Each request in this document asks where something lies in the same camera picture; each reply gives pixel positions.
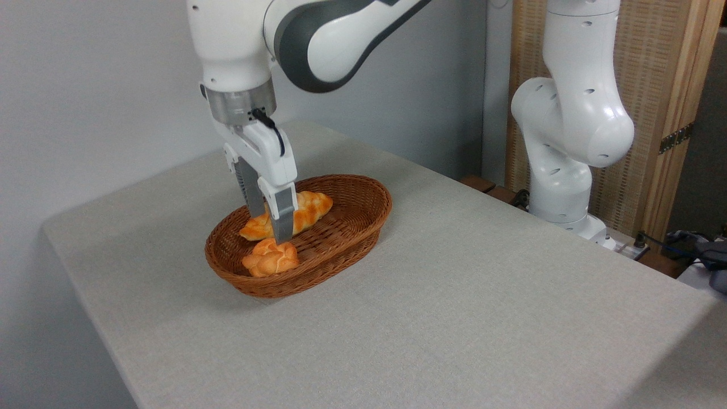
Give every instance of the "black cable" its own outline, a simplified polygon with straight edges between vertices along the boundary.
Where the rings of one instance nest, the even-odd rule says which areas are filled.
[[[665,248],[665,249],[667,249],[669,251],[673,251],[674,253],[682,254],[682,255],[685,255],[685,256],[688,256],[688,257],[691,257],[691,258],[698,258],[701,261],[708,261],[710,263],[716,264],[719,267],[724,266],[724,268],[727,269],[727,263],[725,261],[723,261],[723,260],[718,260],[716,258],[711,258],[711,257],[705,257],[703,255],[699,255],[699,254],[692,253],[692,252],[689,252],[689,251],[680,250],[680,249],[678,249],[676,247],[672,247],[672,246],[670,246],[670,245],[668,245],[668,244],[666,244],[664,242],[660,242],[659,240],[657,240],[657,239],[649,236],[648,234],[644,233],[643,231],[639,231],[638,234],[641,235],[641,236],[644,236],[645,238],[651,240],[652,242],[654,242],[654,243],[662,246],[663,248]],[[727,254],[727,252],[719,251],[719,250],[711,250],[711,251],[714,251],[715,253],[724,253],[724,254]]]
[[[285,156],[285,143],[283,143],[283,135],[280,135],[278,127],[275,126],[275,122],[260,108],[255,108],[251,112],[252,116],[258,121],[262,122],[263,125],[275,131],[278,136],[278,142],[280,142],[280,157]]]

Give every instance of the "bread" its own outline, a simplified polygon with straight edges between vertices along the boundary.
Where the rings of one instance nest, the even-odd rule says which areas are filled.
[[[253,277],[267,277],[299,264],[295,246],[290,242],[277,245],[275,239],[262,240],[252,249],[251,255],[242,258],[242,265]]]
[[[333,199],[322,193],[301,191],[297,194],[298,210],[293,213],[293,235],[310,228],[333,207]],[[251,242],[273,237],[270,213],[250,219],[240,230],[240,235]]]

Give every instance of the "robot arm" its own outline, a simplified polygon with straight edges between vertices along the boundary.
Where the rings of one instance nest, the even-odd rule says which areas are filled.
[[[275,0],[265,15],[265,43],[293,84],[333,91],[429,1]]]
[[[276,109],[271,60],[298,87],[335,90],[429,0],[187,0],[201,90],[251,215],[270,209],[276,241],[292,238],[297,168]]]
[[[531,168],[530,213],[598,244],[606,226],[587,214],[590,166],[619,161],[634,125],[614,75],[620,0],[549,0],[543,58],[552,79],[533,78],[513,96]]]

